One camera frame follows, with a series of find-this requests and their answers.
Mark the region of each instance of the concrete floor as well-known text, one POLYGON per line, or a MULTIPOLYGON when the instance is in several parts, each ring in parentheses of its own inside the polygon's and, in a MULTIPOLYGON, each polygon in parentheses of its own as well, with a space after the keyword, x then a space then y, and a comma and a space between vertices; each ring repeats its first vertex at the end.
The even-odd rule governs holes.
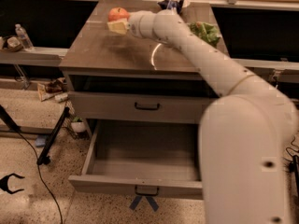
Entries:
MULTIPOLYGON (((53 128, 64 103, 58 104, 54 99, 40 102, 35 89, 23 91, 20 86, 0 84, 0 105, 21 126, 53 128)), ((35 145, 34 138, 29 141, 35 145)), ((68 177, 80 174, 88 147, 88 140, 74 140, 66 129, 61 129, 50 151, 52 162, 40 166, 61 207, 64 223, 206 223, 203 201, 156 198, 159 209, 154 212, 143 198, 133 211, 129 206, 134 196, 76 192, 68 177)), ((0 178, 11 173, 25 178, 11 177, 9 187, 24 191, 9 195, 0 190, 0 224, 60 223, 57 206, 39 179, 33 150, 20 138, 0 136, 0 178)), ((291 193, 292 212, 298 213, 296 192, 291 193)))

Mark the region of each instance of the closed drawer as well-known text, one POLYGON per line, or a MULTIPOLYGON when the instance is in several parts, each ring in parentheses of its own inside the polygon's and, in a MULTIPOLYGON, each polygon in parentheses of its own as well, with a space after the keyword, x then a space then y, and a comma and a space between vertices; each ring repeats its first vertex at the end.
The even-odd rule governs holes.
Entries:
POLYGON ((212 99, 115 93, 70 92, 78 116, 85 119, 118 119, 198 123, 212 99))
POLYGON ((202 199, 196 124, 98 120, 78 191, 202 199))

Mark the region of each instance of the black handle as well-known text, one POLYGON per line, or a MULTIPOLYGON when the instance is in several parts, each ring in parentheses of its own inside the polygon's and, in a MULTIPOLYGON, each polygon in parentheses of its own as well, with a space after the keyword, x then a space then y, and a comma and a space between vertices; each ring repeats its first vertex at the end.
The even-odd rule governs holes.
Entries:
POLYGON ((146 196, 146 197, 156 197, 159 195, 159 187, 157 187, 157 191, 156 193, 152 193, 152 194, 148 194, 148 193, 141 193, 141 192, 138 192, 138 186, 135 186, 135 194, 137 196, 146 196))
POLYGON ((134 104, 135 109, 139 109, 139 110, 149 110, 149 111, 155 111, 158 110, 160 108, 160 104, 156 104, 156 105, 140 105, 138 102, 135 102, 134 104))

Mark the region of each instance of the plastic bottle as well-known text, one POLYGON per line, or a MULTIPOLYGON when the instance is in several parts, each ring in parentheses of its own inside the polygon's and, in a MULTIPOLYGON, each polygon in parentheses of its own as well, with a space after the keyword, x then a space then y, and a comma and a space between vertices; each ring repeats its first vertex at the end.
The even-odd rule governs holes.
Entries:
POLYGON ((18 35, 19 40, 21 41, 22 46, 27 51, 34 51, 35 47, 32 44, 26 30, 21 27, 19 24, 16 24, 16 34, 18 35))

